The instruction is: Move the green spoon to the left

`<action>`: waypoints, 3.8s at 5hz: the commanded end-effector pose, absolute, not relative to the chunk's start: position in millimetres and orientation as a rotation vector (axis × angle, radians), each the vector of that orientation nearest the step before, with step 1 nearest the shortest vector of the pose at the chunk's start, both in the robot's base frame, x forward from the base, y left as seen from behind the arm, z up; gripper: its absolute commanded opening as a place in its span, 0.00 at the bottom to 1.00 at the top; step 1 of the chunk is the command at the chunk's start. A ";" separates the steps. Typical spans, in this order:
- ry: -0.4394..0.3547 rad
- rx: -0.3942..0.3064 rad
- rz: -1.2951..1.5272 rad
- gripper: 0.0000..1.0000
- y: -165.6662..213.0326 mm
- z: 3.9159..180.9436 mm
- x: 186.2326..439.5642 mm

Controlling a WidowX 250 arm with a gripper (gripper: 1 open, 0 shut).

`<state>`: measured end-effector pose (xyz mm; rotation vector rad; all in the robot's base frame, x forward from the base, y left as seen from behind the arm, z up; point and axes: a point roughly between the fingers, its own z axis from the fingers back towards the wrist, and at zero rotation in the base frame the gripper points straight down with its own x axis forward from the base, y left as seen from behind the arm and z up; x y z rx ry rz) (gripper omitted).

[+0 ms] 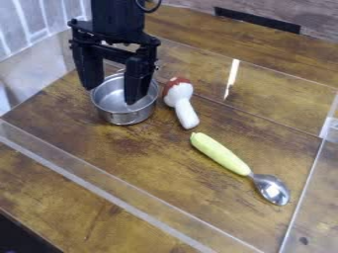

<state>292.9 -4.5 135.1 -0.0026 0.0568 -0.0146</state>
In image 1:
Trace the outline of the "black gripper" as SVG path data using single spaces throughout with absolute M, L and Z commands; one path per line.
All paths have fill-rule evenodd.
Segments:
M 143 30 L 96 32 L 92 21 L 72 19 L 67 24 L 72 32 L 69 48 L 81 86 L 92 90 L 102 84 L 103 59 L 126 64 L 124 99 L 128 105 L 134 105 L 148 94 L 160 40 Z M 114 43 L 132 43 L 139 48 L 135 52 L 127 51 L 111 47 Z

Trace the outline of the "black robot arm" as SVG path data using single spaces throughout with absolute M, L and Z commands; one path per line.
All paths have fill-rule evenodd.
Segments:
M 95 89 L 104 80 L 103 60 L 126 65 L 124 101 L 134 105 L 150 90 L 162 42 L 144 32 L 146 0 L 91 0 L 91 20 L 68 21 L 69 48 L 81 86 Z

